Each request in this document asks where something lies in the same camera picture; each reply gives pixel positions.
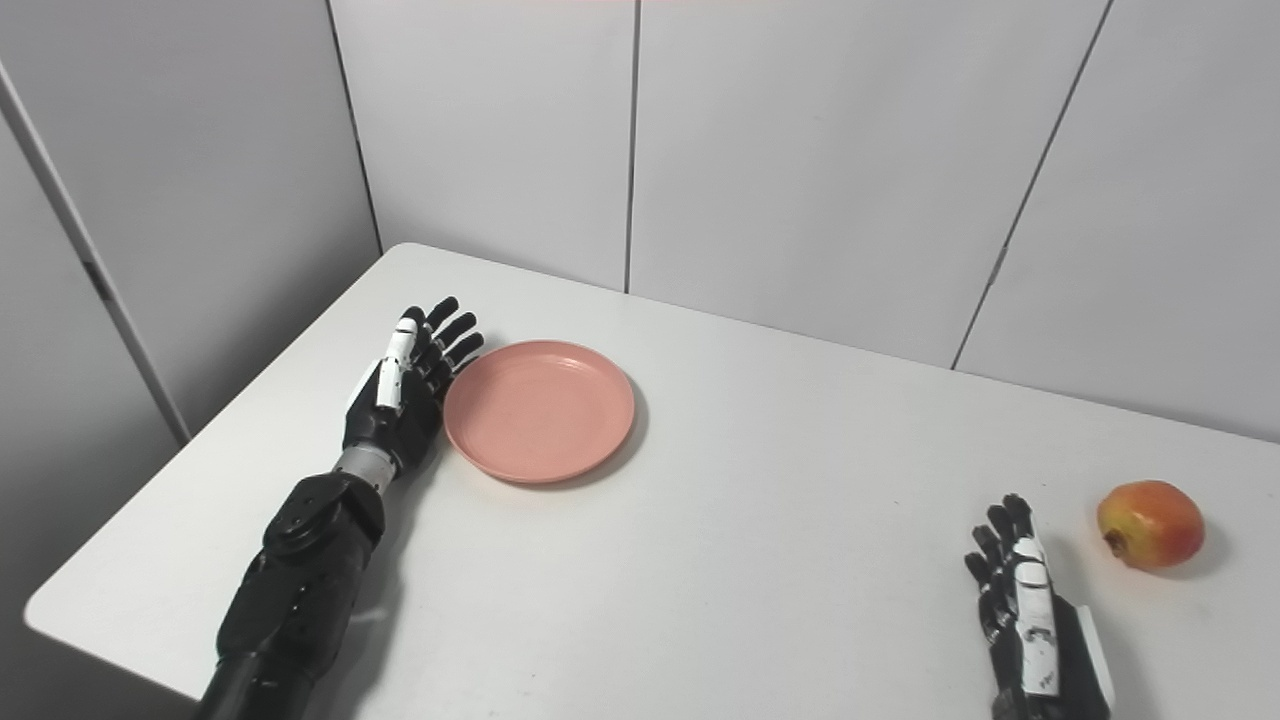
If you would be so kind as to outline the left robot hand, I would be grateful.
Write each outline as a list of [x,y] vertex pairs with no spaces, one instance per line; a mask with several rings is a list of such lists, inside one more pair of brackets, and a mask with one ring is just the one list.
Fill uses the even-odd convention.
[[404,310],[352,396],[337,471],[383,493],[425,461],[443,425],[445,395],[484,346],[476,325],[454,296],[428,311]]

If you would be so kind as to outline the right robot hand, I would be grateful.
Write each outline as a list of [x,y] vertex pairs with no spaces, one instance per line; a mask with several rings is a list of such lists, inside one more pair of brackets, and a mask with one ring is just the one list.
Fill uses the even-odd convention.
[[965,557],[988,643],[993,719],[1111,719],[1114,679],[1091,610],[1053,585],[1029,503],[1005,495]]

